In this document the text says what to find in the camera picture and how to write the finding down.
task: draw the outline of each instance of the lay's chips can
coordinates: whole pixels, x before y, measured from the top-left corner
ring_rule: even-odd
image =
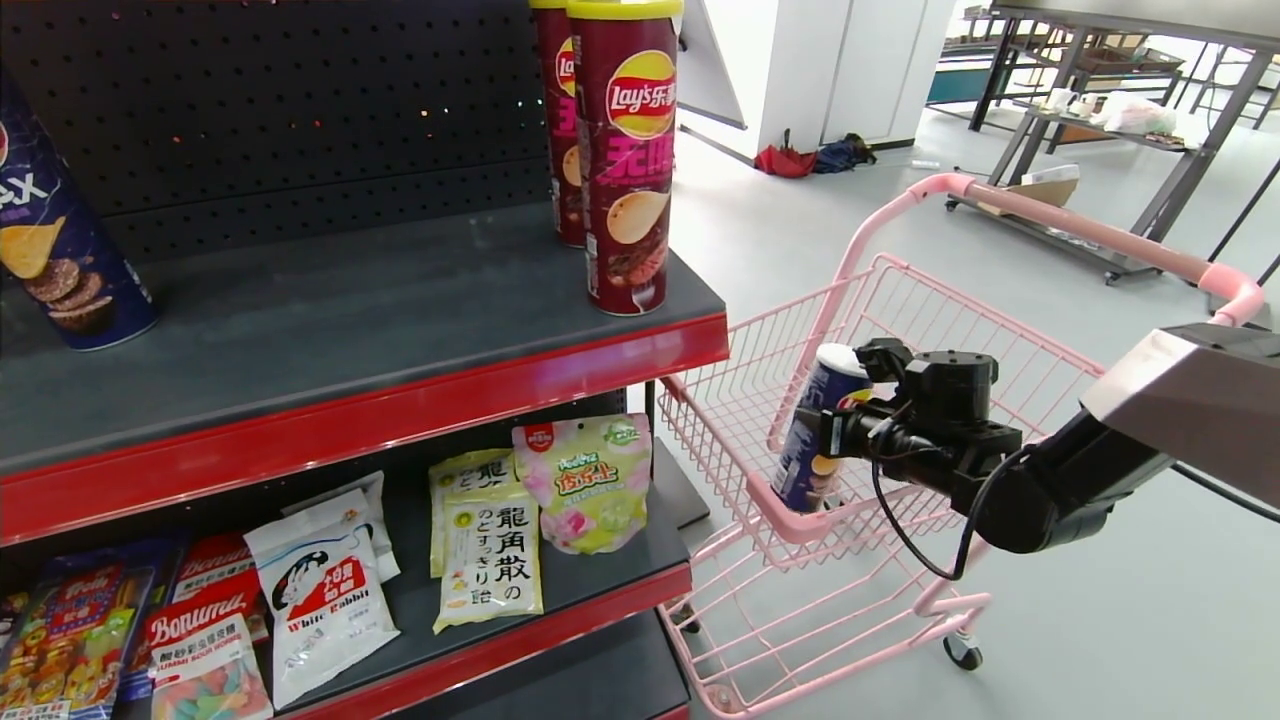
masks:
[[[568,0],[529,0],[538,26],[538,54],[543,63],[543,102],[547,109],[547,146],[552,156],[552,204],[556,232],[570,247],[586,245],[582,218],[582,167],[577,147],[577,92],[573,78],[573,41],[570,37]]]
[[[640,315],[667,299],[682,0],[570,0],[588,292]]]
[[[151,296],[3,68],[0,264],[72,350],[124,342],[156,322]]]

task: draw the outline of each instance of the caster wheel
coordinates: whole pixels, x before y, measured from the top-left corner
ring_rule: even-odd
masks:
[[[678,625],[678,624],[684,623],[685,620],[689,620],[690,618],[692,618],[692,615],[694,615],[694,609],[692,609],[692,606],[690,606],[686,602],[686,603],[681,605],[680,609],[677,609],[677,610],[675,610],[675,611],[671,612],[671,621]],[[698,634],[701,630],[703,630],[703,625],[698,620],[692,620],[687,625],[685,625],[685,626],[681,628],[681,632],[690,633],[690,634]]]
[[[728,685],[707,685],[707,700],[712,707],[726,715],[737,715],[746,710],[742,701],[737,700],[737,693]]]
[[[942,638],[942,647],[947,651],[947,657],[951,662],[956,664],[956,667],[973,673],[978,667],[982,667],[982,650],[978,647],[968,646],[960,641],[952,641],[952,638]]]

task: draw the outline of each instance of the candy bag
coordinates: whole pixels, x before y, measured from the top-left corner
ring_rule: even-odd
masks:
[[[516,477],[543,507],[543,537],[568,553],[613,552],[649,518],[653,436],[645,415],[512,430]]]
[[[251,587],[257,587],[257,573],[253,569],[253,556],[244,544],[244,536],[224,533],[196,541],[187,557],[182,561],[178,578],[173,583],[169,602],[184,602],[201,594],[206,588],[223,585],[230,578],[248,579]],[[215,591],[204,602],[216,602],[221,591]],[[251,607],[244,612],[244,624],[255,643],[271,637],[266,632],[266,601],[261,593],[251,596]]]
[[[399,630],[378,580],[365,493],[353,489],[247,533],[275,616],[275,708],[369,657]]]
[[[444,578],[431,630],[543,614],[538,502],[517,483],[449,495]]]
[[[159,610],[147,623],[155,666],[152,720],[264,720],[271,700],[244,612],[259,596],[246,574]],[[215,602],[206,600],[218,597]]]
[[[444,503],[451,493],[484,489],[504,482],[513,482],[509,450],[476,450],[426,470],[431,489],[431,577],[444,574]]]
[[[132,702],[151,697],[151,644],[147,642],[145,628],[148,619],[169,601],[184,544],[186,542],[178,541],[166,544],[164,564],[157,568],[156,579],[151,584],[151,592],[147,593],[146,605],[140,615],[140,628],[143,629],[138,630],[138,638],[128,655],[129,661],[125,662],[124,674],[120,675],[120,701]]]
[[[352,480],[340,488],[320,493],[311,500],[296,502],[284,510],[283,515],[293,515],[298,510],[306,510],[320,505],[326,500],[333,500],[340,495],[360,488],[365,491],[365,501],[369,502],[369,527],[374,536],[374,555],[378,557],[378,579],[387,582],[399,575],[399,564],[396,562],[396,553],[392,552],[392,537],[387,534],[387,523],[383,520],[383,471],[370,473],[358,480]]]
[[[5,657],[0,717],[106,720],[138,628],[138,609],[170,542],[55,557],[31,593]]]

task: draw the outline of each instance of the pink shopping cart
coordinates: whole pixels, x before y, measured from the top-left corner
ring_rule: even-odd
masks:
[[[769,486],[824,342],[859,346],[895,336],[918,351],[954,347],[998,357],[991,419],[1019,428],[1029,442],[1070,419],[1078,397],[1103,373],[902,260],[878,255],[855,272],[878,228],[946,193],[1074,233],[1230,299],[1215,323],[1239,324],[1262,304],[1262,291],[1231,268],[959,174],[927,178],[876,211],[854,234],[829,286],[732,328],[730,360],[663,380],[667,425],[732,515],[695,552],[694,592],[662,614],[687,678],[719,717],[765,714],[938,639],[965,670],[982,664],[972,628],[991,596],[961,594],[901,552],[904,543],[872,493],[867,462],[846,460],[826,510],[814,514],[790,511]],[[893,486],[884,500],[908,537],[928,544],[933,538],[924,536],[961,523],[945,496]],[[987,550],[975,541],[969,561]],[[763,591],[778,574],[787,575],[785,584]],[[782,611],[778,587],[786,588]],[[774,600],[758,602],[762,592]]]

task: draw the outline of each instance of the lay's logo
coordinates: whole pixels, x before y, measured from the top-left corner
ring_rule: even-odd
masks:
[[[653,140],[676,118],[676,64],[660,50],[627,58],[609,78],[609,122],[636,140]]]
[[[556,82],[570,97],[577,92],[577,81],[573,79],[573,38],[568,37],[556,54]]]

